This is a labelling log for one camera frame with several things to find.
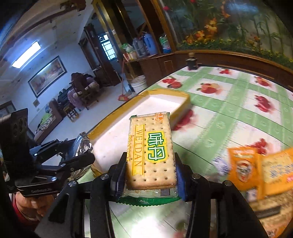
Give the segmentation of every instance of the red sleeve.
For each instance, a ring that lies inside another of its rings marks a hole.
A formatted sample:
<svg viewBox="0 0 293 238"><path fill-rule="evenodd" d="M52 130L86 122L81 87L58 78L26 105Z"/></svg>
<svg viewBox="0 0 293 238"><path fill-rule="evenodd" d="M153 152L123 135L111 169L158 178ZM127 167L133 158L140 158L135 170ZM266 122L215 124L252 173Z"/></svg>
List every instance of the red sleeve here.
<svg viewBox="0 0 293 238"><path fill-rule="evenodd" d="M13 196L12 198L12 204L15 214L18 217L19 221L26 227L30 228L31 230L34 230L39 224L39 221L30 221L22 215L22 213L17 208L15 196Z"/></svg>

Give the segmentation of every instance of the framed painting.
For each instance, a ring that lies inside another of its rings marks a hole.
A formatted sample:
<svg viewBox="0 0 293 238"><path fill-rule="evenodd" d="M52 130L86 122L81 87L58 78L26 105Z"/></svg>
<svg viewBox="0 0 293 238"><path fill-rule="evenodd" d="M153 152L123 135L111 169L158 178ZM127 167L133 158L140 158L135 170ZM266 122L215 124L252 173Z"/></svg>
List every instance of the framed painting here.
<svg viewBox="0 0 293 238"><path fill-rule="evenodd" d="M37 72L28 84L38 98L51 84L67 73L59 56L51 60L44 68Z"/></svg>

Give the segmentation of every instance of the dark bottle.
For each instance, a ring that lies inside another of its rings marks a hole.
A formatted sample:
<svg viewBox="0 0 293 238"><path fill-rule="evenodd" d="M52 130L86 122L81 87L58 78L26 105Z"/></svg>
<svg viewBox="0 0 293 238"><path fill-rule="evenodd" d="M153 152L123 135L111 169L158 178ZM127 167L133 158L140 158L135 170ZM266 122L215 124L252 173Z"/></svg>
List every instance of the dark bottle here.
<svg viewBox="0 0 293 238"><path fill-rule="evenodd" d="M194 58L194 53L188 53L189 59L186 60L187 66L189 70L197 70L198 69L198 64L197 64L197 59Z"/></svg>

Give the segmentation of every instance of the glass panel painting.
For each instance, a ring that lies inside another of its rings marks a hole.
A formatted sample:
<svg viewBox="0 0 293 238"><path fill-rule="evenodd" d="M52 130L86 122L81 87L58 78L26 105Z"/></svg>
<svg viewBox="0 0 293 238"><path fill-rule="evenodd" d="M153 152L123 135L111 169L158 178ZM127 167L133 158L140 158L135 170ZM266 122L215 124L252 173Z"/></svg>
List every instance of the glass panel painting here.
<svg viewBox="0 0 293 238"><path fill-rule="evenodd" d="M177 50L227 50L293 69L292 36L261 0L159 0Z"/></svg>

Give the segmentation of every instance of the wooden stool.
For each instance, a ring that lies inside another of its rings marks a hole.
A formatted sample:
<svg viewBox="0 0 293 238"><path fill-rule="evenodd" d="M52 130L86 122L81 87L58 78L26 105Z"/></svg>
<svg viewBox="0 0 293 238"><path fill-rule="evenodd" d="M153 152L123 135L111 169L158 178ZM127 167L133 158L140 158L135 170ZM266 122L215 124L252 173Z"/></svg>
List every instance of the wooden stool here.
<svg viewBox="0 0 293 238"><path fill-rule="evenodd" d="M75 122L79 118L78 112L75 110L74 106L71 103L66 105L63 111L72 122Z"/></svg>

